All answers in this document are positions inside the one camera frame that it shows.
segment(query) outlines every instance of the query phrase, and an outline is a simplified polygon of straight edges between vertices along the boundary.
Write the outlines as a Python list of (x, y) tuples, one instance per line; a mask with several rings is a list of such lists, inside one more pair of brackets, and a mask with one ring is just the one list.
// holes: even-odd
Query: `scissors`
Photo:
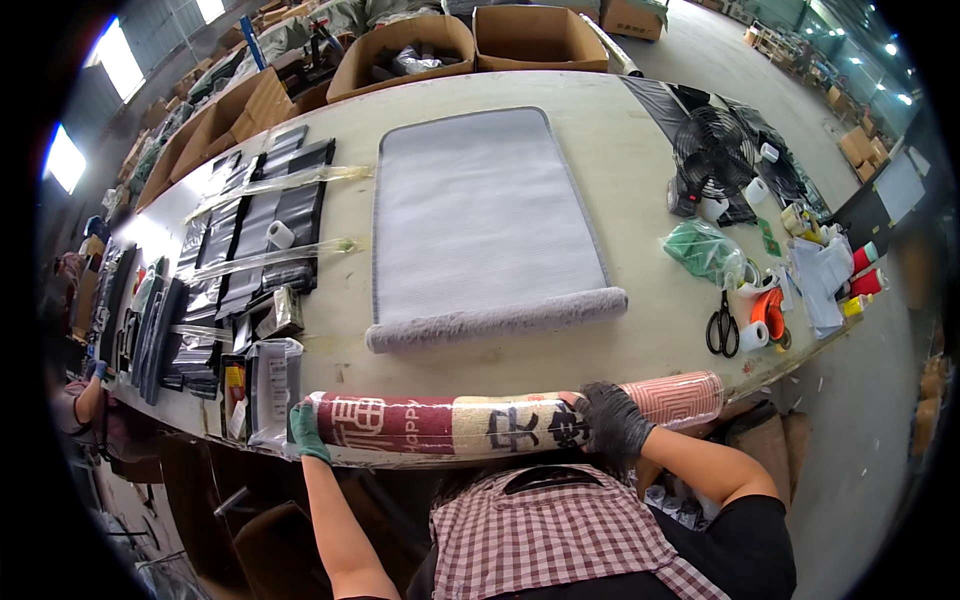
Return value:
[[(719, 344), (713, 345), (713, 331)], [(733, 349), (728, 350), (730, 346), (730, 334), (733, 334)], [(713, 354), (723, 353), (727, 358), (733, 358), (736, 351), (740, 348), (740, 329), (736, 326), (736, 319), (730, 314), (730, 303), (727, 302), (727, 290), (723, 291), (723, 297), (720, 299), (720, 309), (715, 311), (707, 321), (707, 349)]]

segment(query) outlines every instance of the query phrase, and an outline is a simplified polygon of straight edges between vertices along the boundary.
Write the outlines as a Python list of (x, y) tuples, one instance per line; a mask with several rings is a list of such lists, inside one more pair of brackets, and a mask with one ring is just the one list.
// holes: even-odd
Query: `work table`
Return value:
[[(713, 371), (723, 381), (727, 402), (733, 402), (796, 369), (849, 330), (851, 324), (846, 324), (825, 340), (816, 340), (803, 302), (794, 294), (795, 308), (784, 313), (793, 338), (789, 350), (761, 348), (739, 352), (732, 359), (708, 351), (705, 331), (720, 305), (720, 291), (692, 276), (661, 247), (660, 239), (682, 220), (666, 210), (667, 181), (676, 173), (670, 140), (614, 75), (511, 71), (402, 85), (304, 114), (236, 149), (245, 156), (262, 152), (278, 134), (305, 124), (309, 129), (304, 144), (336, 138), (334, 165), (373, 166), (380, 139), (395, 128), (466, 112), (526, 106), (542, 109), (549, 119), (592, 221), (611, 283), (629, 295), (627, 314), (547, 334), (373, 354), (364, 344), (364, 333), (372, 324), (374, 180), (330, 181), (320, 239), (355, 238), (360, 252), (321, 256), (317, 289), (301, 297), (305, 330), (296, 338), (304, 347), (300, 382), (304, 394), (324, 390), (360, 396), (505, 396), (576, 390), (593, 380), (620, 383)], [(161, 255), (170, 259), (168, 264), (177, 264), (183, 218), (200, 204), (211, 165), (212, 161), (176, 183), (115, 234), (118, 241), (141, 247), (141, 266)], [(785, 259), (789, 234), (780, 225), (776, 199), (768, 195), (754, 211), (772, 224)], [(722, 231), (761, 270), (776, 264), (777, 259), (764, 250), (758, 227), (735, 225)], [(168, 279), (172, 271), (169, 267)], [(742, 329), (750, 322), (753, 301), (730, 294), (730, 303)], [(193, 435), (206, 436), (205, 424), (219, 423), (219, 402), (162, 389), (158, 404), (149, 406), (134, 388), (119, 383), (114, 388), (122, 401)], [(371, 454), (333, 446), (331, 452), (346, 465), (363, 464)], [(423, 456), (402, 455), (394, 466), (416, 467)], [(436, 461), (437, 455), (429, 458)]]

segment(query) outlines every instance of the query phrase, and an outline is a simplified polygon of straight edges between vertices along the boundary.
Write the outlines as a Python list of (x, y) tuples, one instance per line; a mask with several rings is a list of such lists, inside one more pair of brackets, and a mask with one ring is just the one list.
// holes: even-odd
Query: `glue bottle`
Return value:
[(851, 298), (844, 302), (843, 305), (843, 314), (852, 317), (853, 315), (858, 315), (863, 312), (863, 309), (867, 307), (867, 304), (870, 304), (874, 301), (873, 294), (863, 295), (860, 294), (856, 298)]

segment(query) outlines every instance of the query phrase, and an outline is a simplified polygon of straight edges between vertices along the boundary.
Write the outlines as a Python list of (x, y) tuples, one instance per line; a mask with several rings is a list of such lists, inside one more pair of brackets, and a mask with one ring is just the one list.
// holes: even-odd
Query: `gray rug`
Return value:
[(384, 135), (371, 350), (545, 331), (626, 308), (542, 110), (474, 112)]

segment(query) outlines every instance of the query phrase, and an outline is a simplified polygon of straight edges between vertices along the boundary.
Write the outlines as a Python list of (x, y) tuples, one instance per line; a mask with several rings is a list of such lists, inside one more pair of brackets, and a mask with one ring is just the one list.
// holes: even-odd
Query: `rolled edge of mat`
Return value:
[(367, 348), (375, 354), (383, 354), (540, 333), (615, 319), (627, 312), (627, 303), (624, 290), (606, 287), (485, 310), (375, 324), (367, 329)]

